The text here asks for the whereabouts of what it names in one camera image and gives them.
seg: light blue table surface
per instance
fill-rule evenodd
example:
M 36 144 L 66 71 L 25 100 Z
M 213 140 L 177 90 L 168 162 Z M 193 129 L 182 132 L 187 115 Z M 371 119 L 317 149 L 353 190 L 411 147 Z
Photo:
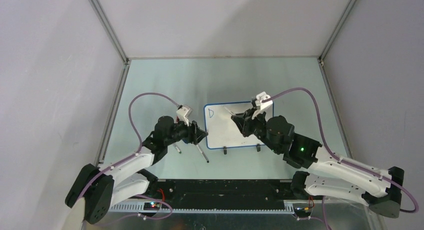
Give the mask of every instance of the light blue table surface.
M 276 95 L 304 87 L 315 96 L 327 142 L 333 152 L 346 156 L 330 98 L 317 59 L 313 57 L 189 58 L 132 60 L 114 121 L 104 162 L 111 164 L 134 152 L 138 139 L 128 118 L 128 106 L 140 93 L 158 92 L 193 109 L 190 120 L 204 129 L 204 106 L 212 103 L 250 101 L 262 91 Z M 301 91 L 274 101 L 275 116 L 283 115 L 301 135 L 322 142 L 315 108 Z M 132 118 L 141 137 L 154 129 L 158 118 L 176 116 L 176 107 L 159 96 L 143 96 L 133 105 Z M 194 145 L 178 143 L 182 154 L 168 147 L 168 154 L 148 168 L 160 179 L 291 179 L 296 169 L 263 146 L 211 150 L 200 143 L 210 163 Z

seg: drawing on whiteboard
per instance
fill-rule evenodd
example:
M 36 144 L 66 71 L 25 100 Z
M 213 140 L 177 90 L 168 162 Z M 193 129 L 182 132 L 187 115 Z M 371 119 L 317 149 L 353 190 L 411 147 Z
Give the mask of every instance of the drawing on whiteboard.
M 209 108 L 208 110 L 209 110 L 209 118 L 211 119 L 214 116 L 214 111 L 210 110 Z

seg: cable clip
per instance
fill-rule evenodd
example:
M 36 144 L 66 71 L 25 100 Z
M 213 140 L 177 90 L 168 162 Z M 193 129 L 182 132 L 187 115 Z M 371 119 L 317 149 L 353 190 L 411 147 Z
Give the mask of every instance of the cable clip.
M 190 126 L 189 115 L 192 113 L 192 109 L 189 106 L 182 105 L 176 111 L 176 116 L 180 121 L 183 121 L 186 126 Z
M 264 102 L 267 99 L 270 99 L 271 96 L 269 96 L 266 92 L 261 92 L 258 95 L 256 95 L 256 98 L 252 101 L 254 104 L 254 107 L 256 108 L 256 111 L 254 111 L 252 115 L 252 119 L 256 118 L 259 114 L 265 112 L 269 107 L 273 105 L 273 101 L 267 101 Z
M 341 163 L 342 163 L 342 161 L 343 161 L 343 156 L 339 156 L 339 157 L 338 157 L 338 161 L 337 161 L 337 163 L 338 163 L 338 164 L 341 164 Z

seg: black mount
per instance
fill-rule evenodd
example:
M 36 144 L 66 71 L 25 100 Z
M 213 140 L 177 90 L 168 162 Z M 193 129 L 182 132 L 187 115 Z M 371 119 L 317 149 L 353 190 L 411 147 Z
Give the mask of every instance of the black mount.
M 290 189 L 293 192 L 293 194 L 296 196 L 297 199 L 300 200 L 307 200 L 310 196 L 306 191 L 306 185 L 305 181 L 306 178 L 309 176 L 309 172 L 306 171 L 297 171 L 291 180 Z
M 153 164 L 155 164 L 168 153 L 169 145 L 181 140 L 186 144 L 197 145 L 207 135 L 208 133 L 200 129 L 195 121 L 187 126 L 183 121 L 174 122 L 172 117 L 162 116 L 157 120 L 154 130 L 143 141 L 142 145 L 154 154 Z M 65 204 L 68 207 L 74 206 L 84 187 L 99 172 L 99 169 L 92 164 L 87 164 L 81 169 L 66 196 Z M 144 175 L 149 182 L 154 184 L 157 182 L 157 177 L 148 171 L 141 170 L 138 173 Z M 84 220 L 90 224 L 95 224 L 105 216 L 111 205 L 114 182 L 112 176 L 102 174 L 88 188 L 83 196 L 85 198 Z
M 388 169 L 391 180 L 399 185 L 404 184 L 405 171 L 397 166 Z M 368 207 L 376 214 L 387 218 L 397 219 L 401 211 L 402 191 L 395 185 L 391 184 L 390 188 L 386 188 L 387 195 L 375 197 L 368 192 L 362 194 L 362 198 L 369 204 Z

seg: gray wall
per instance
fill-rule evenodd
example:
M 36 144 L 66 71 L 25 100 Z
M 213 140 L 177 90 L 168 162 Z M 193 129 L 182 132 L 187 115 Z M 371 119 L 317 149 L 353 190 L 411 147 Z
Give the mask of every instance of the gray wall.
M 129 57 L 318 56 L 349 0 L 100 0 Z
M 424 0 L 358 0 L 324 67 L 354 156 L 403 168 L 424 207 Z M 386 224 L 422 229 L 423 219 L 421 210 Z
M 88 0 L 0 0 L 0 228 L 57 230 L 123 64 Z

